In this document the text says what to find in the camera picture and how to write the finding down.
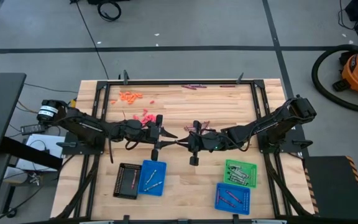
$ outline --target blue tray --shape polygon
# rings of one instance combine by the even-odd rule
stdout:
[[[146,182],[148,181],[154,170],[156,170],[156,172],[153,178],[150,180],[148,184],[146,184]],[[167,163],[144,160],[142,164],[142,172],[140,172],[139,186],[137,188],[137,192],[139,194],[162,196],[162,192],[164,190],[166,171],[167,171]],[[153,184],[156,184],[160,181],[162,181],[160,185],[153,187],[148,191],[145,191],[147,187],[151,187]]]
[[[226,191],[232,193],[237,199],[241,201],[239,203],[236,199],[230,196]],[[219,199],[219,196],[232,203],[235,208],[230,206],[228,203]],[[250,210],[250,199],[251,192],[247,187],[240,187],[232,184],[218,183],[216,185],[216,196],[215,196],[215,209],[238,213],[243,215],[249,215]]]

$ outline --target black tray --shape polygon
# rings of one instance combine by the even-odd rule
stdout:
[[[119,164],[116,186],[112,196],[135,200],[137,198],[137,186],[139,184],[141,170],[141,165],[126,163]]]

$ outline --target small orange pieces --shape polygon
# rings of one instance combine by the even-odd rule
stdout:
[[[141,93],[131,93],[129,91],[126,91],[125,93],[119,92],[119,98],[122,101],[127,101],[128,104],[131,105],[131,104],[133,104],[135,102],[136,98],[143,98],[143,94],[141,94]]]

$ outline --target vacuum hose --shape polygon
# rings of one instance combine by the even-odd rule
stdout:
[[[333,47],[332,49],[325,51],[322,55],[320,55],[320,57],[317,58],[317,61],[314,63],[313,68],[311,69],[311,79],[312,79],[313,84],[316,87],[317,91],[319,91],[327,99],[338,104],[339,106],[343,106],[347,109],[354,110],[354,111],[358,112],[358,105],[344,101],[344,100],[340,99],[339,97],[335,96],[334,94],[330,93],[329,91],[327,91],[327,89],[324,88],[324,86],[320,83],[320,80],[318,79],[318,68],[320,67],[321,63],[328,56],[330,56],[331,54],[338,52],[338,51],[349,51],[354,54],[358,54],[358,46],[344,44],[344,45],[339,45],[339,46]]]

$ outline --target wooden tabletop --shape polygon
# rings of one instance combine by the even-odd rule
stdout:
[[[82,81],[76,107],[91,114],[97,81]],[[285,101],[279,79],[265,80],[270,109],[273,111]],[[119,99],[120,91],[142,93],[143,99],[129,105]],[[99,103],[99,113],[103,97]],[[107,121],[132,119],[134,115],[142,117],[143,109],[149,114],[162,114],[163,125],[167,131],[183,138],[188,135],[183,127],[192,125],[193,120],[210,121],[210,127],[222,128],[247,124],[256,119],[252,93],[249,85],[235,88],[221,88],[208,85],[205,89],[189,90],[180,85],[159,86],[113,86],[109,100],[117,103],[108,106]],[[130,215],[131,220],[161,219],[230,219],[232,214],[214,209],[216,184],[223,181],[226,159],[235,159],[258,165],[257,188],[251,190],[250,215],[240,218],[272,218],[273,209],[263,155],[258,150],[257,139],[253,137],[247,152],[231,150],[224,152],[200,152],[199,166],[189,165],[191,153],[181,146],[168,146],[160,151],[158,159],[167,163],[162,197],[138,195],[137,200],[113,197],[119,164],[122,162],[142,164],[150,159],[151,145],[139,144],[131,151],[125,150],[125,142],[114,143],[114,164],[110,163],[108,147],[101,156],[99,172],[94,193],[92,220],[122,220]],[[78,189],[83,156],[75,156],[62,170],[57,186],[51,217],[58,215],[71,200]],[[287,187],[296,199],[309,212],[314,213],[308,185],[300,159],[282,154],[282,165]],[[281,193],[278,190],[280,211],[284,213]],[[88,193],[83,198],[81,214],[85,214]]]

